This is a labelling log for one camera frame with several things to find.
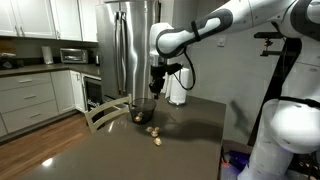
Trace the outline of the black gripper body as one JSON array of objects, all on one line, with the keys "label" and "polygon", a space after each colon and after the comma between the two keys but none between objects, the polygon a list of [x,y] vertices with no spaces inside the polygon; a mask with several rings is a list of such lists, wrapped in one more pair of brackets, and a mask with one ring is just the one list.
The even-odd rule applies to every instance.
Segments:
[{"label": "black gripper body", "polygon": [[164,65],[151,67],[152,81],[149,83],[149,88],[152,93],[159,94],[161,92],[165,82],[165,73],[166,70]]}]

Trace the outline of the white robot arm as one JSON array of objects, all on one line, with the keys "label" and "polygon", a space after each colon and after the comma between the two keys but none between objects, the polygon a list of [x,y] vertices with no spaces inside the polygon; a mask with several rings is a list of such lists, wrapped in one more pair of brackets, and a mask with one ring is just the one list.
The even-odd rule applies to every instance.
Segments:
[{"label": "white robot arm", "polygon": [[183,25],[152,25],[155,65],[197,49],[191,91],[217,85],[242,117],[225,136],[253,147],[237,180],[288,180],[294,156],[320,149],[320,0],[226,0],[201,11]]}]

